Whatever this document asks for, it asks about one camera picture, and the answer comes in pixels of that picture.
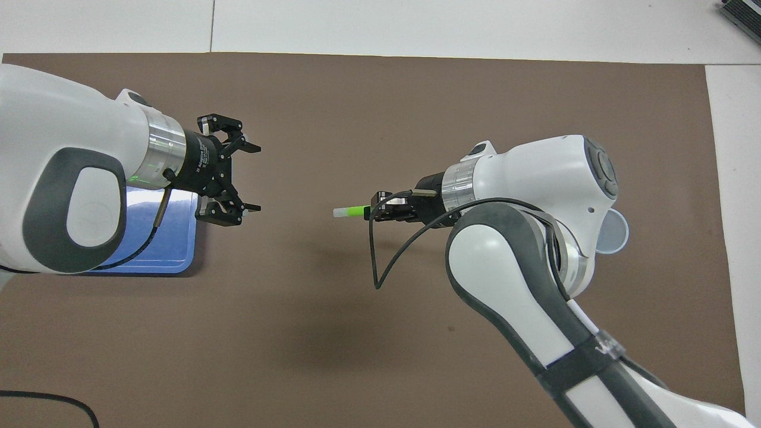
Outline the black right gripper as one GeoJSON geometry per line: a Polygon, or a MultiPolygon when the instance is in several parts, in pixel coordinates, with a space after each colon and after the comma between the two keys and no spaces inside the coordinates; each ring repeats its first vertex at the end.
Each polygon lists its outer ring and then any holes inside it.
{"type": "Polygon", "coordinates": [[[421,178],[415,188],[419,190],[434,190],[435,197],[413,197],[413,207],[407,205],[411,190],[400,192],[378,191],[372,197],[372,206],[378,206],[373,212],[372,219],[376,222],[423,222],[429,223],[445,212],[441,200],[441,182],[445,173],[440,172],[421,178]]]}

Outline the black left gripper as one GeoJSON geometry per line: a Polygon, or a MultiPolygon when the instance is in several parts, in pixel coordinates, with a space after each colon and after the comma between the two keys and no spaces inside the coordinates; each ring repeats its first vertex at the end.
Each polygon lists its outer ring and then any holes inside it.
{"type": "Polygon", "coordinates": [[[229,176],[218,175],[219,158],[234,152],[259,153],[261,147],[250,143],[242,122],[219,114],[198,118],[201,134],[184,130],[185,157],[178,173],[178,189],[199,194],[196,219],[220,226],[237,226],[247,212],[261,206],[245,203],[229,176]]]}

